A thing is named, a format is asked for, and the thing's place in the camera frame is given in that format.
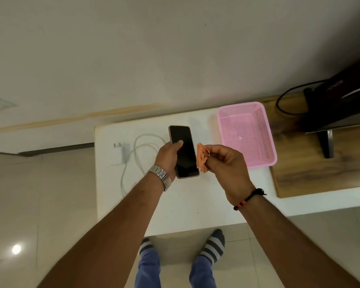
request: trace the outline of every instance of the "gray striped sock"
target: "gray striped sock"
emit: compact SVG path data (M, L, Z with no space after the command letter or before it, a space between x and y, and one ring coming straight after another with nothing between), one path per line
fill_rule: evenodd
M206 257L213 265L224 253L225 238L221 229L216 229L206 241L200 256Z
M140 251L139 251L140 257L142 257L141 253L148 250L149 248L154 248L154 246L150 242L149 238L146 237L143 239L143 241L141 242L141 245L140 245Z

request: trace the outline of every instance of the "white wall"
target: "white wall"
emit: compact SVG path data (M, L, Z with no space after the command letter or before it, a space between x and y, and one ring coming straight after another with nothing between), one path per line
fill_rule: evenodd
M0 129L245 101L358 57L360 0L0 0L0 98L17 105L0 111ZM125 117L0 130L0 151L90 142L94 125Z

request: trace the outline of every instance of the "phone case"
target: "phone case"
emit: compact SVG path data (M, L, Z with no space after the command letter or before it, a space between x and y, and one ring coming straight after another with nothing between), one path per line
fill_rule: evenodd
M191 134L192 144L193 144L193 137L192 137L191 128L190 128L189 126L186 126L186 125L169 125L169 126L168 126L169 139L171 140L172 143L173 143L173 141L172 141L172 135L171 135L171 126L184 126L184 127L188 127L188 128L189 128L189 133ZM198 177L198 176L200 175L200 170L199 170L199 169L197 169L197 170L198 170L199 173L198 173L197 175L195 175L195 176L179 178L179 175L178 175L178 173L177 173L177 165L176 165L176 167L175 167L176 177L177 177L178 179L187 179L187 178Z

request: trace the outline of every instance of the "white cable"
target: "white cable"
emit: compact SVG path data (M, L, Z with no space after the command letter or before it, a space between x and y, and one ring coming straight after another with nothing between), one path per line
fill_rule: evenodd
M137 163L137 166L139 167L139 169L141 170L141 172L143 173L143 175L145 175L146 172L143 170L143 167L141 166L141 163L140 163L139 159L137 158L136 150L137 150L139 147L149 146L149 147L153 148L153 149L156 151L156 153L158 153L158 150L157 150L153 145L151 145L151 144L149 144L149 143L144 143L144 144L141 144L141 145L136 146L137 140L138 140L140 137L142 137L142 136L158 137L158 138L160 138L160 139L163 141L164 144L166 144L166 141L165 141L161 136L156 135L156 134L141 134L141 135L139 135L139 136L135 139L134 144L133 144L133 150L131 150L131 151L129 152L129 154L128 154L126 160L125 160L125 166L124 166L123 173L121 174L120 189L121 189L121 194L123 195L123 198L126 196L125 189L124 189L124 185L123 185L123 178L124 178L125 170L127 169L127 164L128 164L128 161L129 161L129 158L130 158L131 154L134 153L134 155L135 155L135 161L136 161L136 163Z
M156 134L150 134L150 133L146 133L146 134L141 134L139 135L138 137L136 137L134 143L133 143L133 148L134 148L134 155L135 155L135 161L136 161L136 164L139 166L140 170L145 174L143 168L141 167L141 164L140 164L140 161L139 159L137 158L137 155L136 155L136 142L137 140L142 137L142 136L153 136L153 137L158 137L159 139L161 139L163 141L164 144L166 144L166 141L159 135L156 135Z

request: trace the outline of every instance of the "pink basket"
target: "pink basket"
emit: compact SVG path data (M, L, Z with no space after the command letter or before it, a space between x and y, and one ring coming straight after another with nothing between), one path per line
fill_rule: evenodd
M260 102L220 107L217 119L223 145L241 152L249 169L276 164L271 129Z

